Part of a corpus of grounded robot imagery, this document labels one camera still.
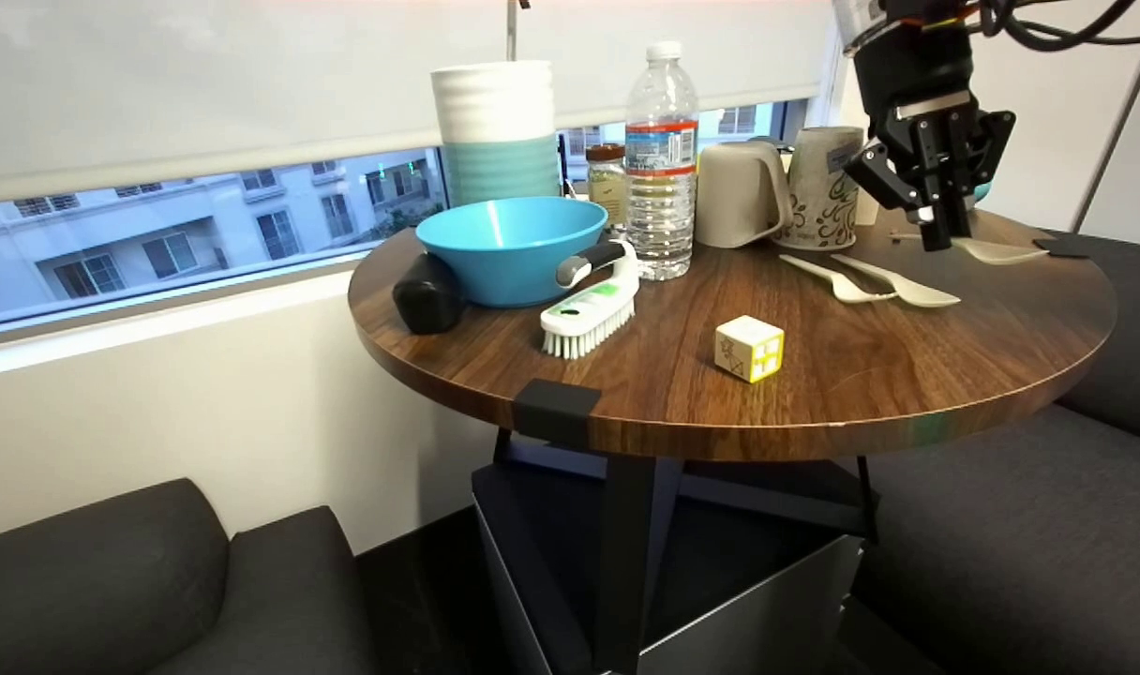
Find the spoon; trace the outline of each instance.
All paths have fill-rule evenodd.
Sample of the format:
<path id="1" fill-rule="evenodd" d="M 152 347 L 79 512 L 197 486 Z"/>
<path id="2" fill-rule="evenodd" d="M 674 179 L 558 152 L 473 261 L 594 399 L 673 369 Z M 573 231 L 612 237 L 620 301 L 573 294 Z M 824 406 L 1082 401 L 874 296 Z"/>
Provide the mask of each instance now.
<path id="1" fill-rule="evenodd" d="M 935 286 L 912 280 L 912 279 L 903 279 L 897 270 L 884 270 L 884 266 L 874 266 L 865 259 L 848 259 L 848 256 L 834 256 L 834 259 L 842 259 L 842 261 L 848 261 L 848 266 L 857 266 L 857 270 L 864 270 L 869 279 L 889 280 L 899 294 L 899 301 L 912 304 L 912 306 L 954 306 L 954 304 L 959 304 L 959 296 L 954 296 L 954 294 L 942 294 Z"/>
<path id="2" fill-rule="evenodd" d="M 844 279 L 842 270 L 830 270 L 830 266 L 819 266 L 819 261 L 805 261 L 805 259 L 797 259 L 797 256 L 780 256 L 787 266 L 799 266 L 805 272 L 819 272 L 819 279 L 830 279 L 834 286 L 834 296 L 842 304 L 874 304 L 874 301 L 893 301 L 897 294 L 865 294 L 864 286 L 857 286 L 850 279 Z"/>
<path id="3" fill-rule="evenodd" d="M 968 252 L 970 259 L 985 261 L 985 266 L 1017 266 L 1028 259 L 1048 259 L 1052 252 L 1030 246 L 1030 242 L 1004 242 L 1004 241 L 954 241 L 959 252 Z"/>

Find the table base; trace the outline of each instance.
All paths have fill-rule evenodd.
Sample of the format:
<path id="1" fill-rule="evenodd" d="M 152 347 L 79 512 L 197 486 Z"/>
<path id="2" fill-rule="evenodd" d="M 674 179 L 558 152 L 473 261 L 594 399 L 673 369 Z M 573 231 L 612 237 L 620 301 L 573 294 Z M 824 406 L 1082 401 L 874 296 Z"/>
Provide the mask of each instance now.
<path id="1" fill-rule="evenodd" d="M 598 590 L 603 484 L 532 465 L 473 477 L 495 604 L 519 670 L 602 670 Z M 640 675 L 822 670 L 864 537 L 674 504 L 649 590 Z"/>

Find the blue bowl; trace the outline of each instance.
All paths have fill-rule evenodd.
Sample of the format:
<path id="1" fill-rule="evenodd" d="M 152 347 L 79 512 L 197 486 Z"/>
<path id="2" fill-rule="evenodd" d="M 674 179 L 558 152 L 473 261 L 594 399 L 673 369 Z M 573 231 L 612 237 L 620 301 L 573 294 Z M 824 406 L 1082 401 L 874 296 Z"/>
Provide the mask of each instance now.
<path id="1" fill-rule="evenodd" d="M 588 252 L 609 211 L 558 196 L 467 202 L 417 226 L 460 294 L 485 306 L 529 306 L 562 296 L 558 261 Z"/>

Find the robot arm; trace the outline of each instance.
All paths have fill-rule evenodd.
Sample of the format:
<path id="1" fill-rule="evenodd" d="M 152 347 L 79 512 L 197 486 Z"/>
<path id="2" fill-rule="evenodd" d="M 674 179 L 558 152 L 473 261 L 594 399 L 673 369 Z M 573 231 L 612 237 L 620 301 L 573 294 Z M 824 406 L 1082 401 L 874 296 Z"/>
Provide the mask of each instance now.
<path id="1" fill-rule="evenodd" d="M 974 192 L 994 179 L 1017 116 L 983 114 L 970 94 L 965 0 L 880 0 L 848 42 L 858 72 L 869 144 L 848 177 L 880 207 L 919 220 L 922 246 L 970 237 Z"/>

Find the bottle cap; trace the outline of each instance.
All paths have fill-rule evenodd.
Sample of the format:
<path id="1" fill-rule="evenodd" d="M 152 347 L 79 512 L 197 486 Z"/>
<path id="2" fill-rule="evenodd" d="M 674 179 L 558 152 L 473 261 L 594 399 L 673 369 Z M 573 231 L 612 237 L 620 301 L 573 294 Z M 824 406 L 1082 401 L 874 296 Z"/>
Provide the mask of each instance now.
<path id="1" fill-rule="evenodd" d="M 603 147 L 588 147 L 584 161 L 620 161 L 622 147 L 620 144 L 603 144 Z"/>
<path id="2" fill-rule="evenodd" d="M 644 61 L 649 64 L 664 64 L 664 61 L 679 61 L 683 57 L 683 42 L 654 42 L 649 49 L 644 49 Z"/>

